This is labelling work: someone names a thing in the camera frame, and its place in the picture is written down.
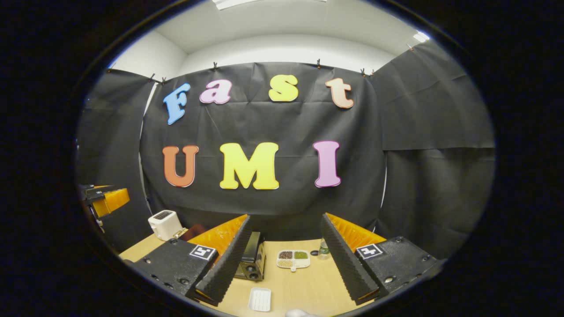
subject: orange letter u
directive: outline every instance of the orange letter u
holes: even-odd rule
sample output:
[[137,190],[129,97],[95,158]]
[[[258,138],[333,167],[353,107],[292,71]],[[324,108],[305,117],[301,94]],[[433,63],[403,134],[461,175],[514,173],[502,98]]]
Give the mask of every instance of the orange letter u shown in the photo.
[[194,181],[194,164],[196,162],[197,146],[185,146],[182,152],[186,154],[186,173],[180,177],[176,174],[177,147],[165,147],[162,154],[165,155],[165,178],[173,186],[188,187]]

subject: letter f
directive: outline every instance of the letter f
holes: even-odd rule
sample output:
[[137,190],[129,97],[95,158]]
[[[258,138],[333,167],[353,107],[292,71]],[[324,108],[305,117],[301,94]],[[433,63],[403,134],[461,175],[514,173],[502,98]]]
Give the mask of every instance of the letter f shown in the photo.
[[169,112],[169,125],[173,124],[176,120],[184,116],[184,110],[180,109],[180,106],[184,107],[186,105],[185,92],[188,90],[190,90],[190,85],[188,83],[185,83],[162,100],[164,103],[166,103],[166,109]]

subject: small white dish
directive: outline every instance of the small white dish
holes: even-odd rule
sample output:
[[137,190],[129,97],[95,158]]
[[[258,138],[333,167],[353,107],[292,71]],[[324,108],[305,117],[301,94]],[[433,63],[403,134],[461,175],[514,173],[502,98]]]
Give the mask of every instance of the small white dish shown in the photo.
[[270,311],[270,296],[268,288],[253,287],[250,289],[249,309],[255,311]]

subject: divided tray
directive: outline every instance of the divided tray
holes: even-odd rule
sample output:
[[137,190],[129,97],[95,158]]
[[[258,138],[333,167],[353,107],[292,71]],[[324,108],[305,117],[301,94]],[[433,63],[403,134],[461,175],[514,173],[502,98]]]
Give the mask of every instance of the divided tray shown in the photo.
[[282,250],[276,257],[276,265],[282,268],[289,268],[295,272],[297,268],[304,268],[310,265],[310,255],[305,250]]

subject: letter m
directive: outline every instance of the letter m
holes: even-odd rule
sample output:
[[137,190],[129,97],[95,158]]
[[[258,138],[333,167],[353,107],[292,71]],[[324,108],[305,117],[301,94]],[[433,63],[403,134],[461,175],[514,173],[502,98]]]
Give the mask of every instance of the letter m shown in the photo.
[[223,189],[234,190],[239,186],[235,180],[235,173],[245,188],[249,188],[255,172],[257,180],[253,187],[258,190],[275,190],[278,182],[274,176],[274,154],[278,151],[278,144],[264,142],[257,145],[250,160],[247,160],[243,149],[237,143],[226,143],[219,150],[224,155],[223,180],[219,186]]

